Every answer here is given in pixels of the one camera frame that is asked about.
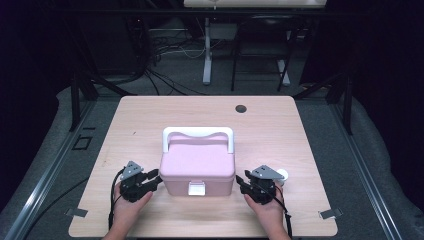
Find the box latch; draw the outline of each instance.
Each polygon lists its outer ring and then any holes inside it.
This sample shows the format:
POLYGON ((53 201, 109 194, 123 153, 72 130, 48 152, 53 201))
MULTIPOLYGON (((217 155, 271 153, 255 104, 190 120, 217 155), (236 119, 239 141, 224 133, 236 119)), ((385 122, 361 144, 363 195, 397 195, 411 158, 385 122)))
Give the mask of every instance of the box latch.
POLYGON ((189 196, 205 196, 206 185, 204 182, 189 182, 188 195, 189 196))

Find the pink box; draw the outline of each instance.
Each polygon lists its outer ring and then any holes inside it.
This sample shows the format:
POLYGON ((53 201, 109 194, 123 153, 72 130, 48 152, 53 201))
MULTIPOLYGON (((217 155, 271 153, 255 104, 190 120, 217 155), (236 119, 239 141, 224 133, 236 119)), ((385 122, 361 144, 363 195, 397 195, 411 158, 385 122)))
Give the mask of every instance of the pink box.
POLYGON ((159 174, 173 196, 230 195, 235 177, 233 131, 165 128, 159 174))

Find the white handle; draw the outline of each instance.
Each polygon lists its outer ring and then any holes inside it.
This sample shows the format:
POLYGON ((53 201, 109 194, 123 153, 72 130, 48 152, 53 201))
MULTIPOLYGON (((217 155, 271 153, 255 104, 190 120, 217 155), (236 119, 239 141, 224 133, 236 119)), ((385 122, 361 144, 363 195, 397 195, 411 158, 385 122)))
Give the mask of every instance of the white handle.
POLYGON ((225 133, 228 137, 228 153, 234 153, 234 133, 228 127, 167 127, 163 130, 163 152, 168 152, 171 133, 182 133, 189 137, 207 137, 214 133, 225 133))

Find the dark background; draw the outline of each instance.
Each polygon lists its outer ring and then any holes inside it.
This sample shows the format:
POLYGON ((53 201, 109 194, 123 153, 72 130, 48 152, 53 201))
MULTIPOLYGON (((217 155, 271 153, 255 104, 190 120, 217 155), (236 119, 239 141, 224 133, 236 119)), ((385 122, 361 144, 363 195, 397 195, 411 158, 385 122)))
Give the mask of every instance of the dark background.
MULTIPOLYGON (((327 7, 369 10, 370 18, 320 23, 302 81, 324 81, 344 68, 355 49, 354 59, 360 61, 354 96, 380 131, 406 196, 424 210, 424 9, 420 0, 329 0, 327 7)), ((0 24, 3 209, 51 126, 56 94, 70 85, 76 65, 93 68, 95 60, 82 59, 63 23, 36 1, 2 1, 0 24)))

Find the hand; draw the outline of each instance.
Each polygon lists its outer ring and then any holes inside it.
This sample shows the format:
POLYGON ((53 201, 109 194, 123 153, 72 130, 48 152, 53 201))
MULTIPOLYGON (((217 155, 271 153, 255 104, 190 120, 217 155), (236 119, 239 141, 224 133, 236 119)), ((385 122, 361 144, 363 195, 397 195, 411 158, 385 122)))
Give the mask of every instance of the hand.
POLYGON ((137 221, 141 209, 153 196, 153 192, 148 192, 138 201, 131 203, 121 197, 120 186, 121 183, 119 182, 115 185, 114 190, 114 199, 115 201, 118 199, 118 201, 115 203, 112 228, 103 239, 125 239, 125 236, 137 221))
MULTIPOLYGON (((282 196, 283 189, 278 186, 278 184, 276 184, 276 187, 281 190, 280 192, 277 189, 276 197, 280 200, 280 202, 284 203, 282 196)), ((267 233, 269 239, 290 239, 283 226, 283 208, 277 201, 272 200, 271 202, 262 205, 260 203, 256 203, 248 194, 244 194, 244 199, 246 200, 247 205, 249 205, 249 207, 256 213, 256 216, 258 217, 258 220, 267 233)))

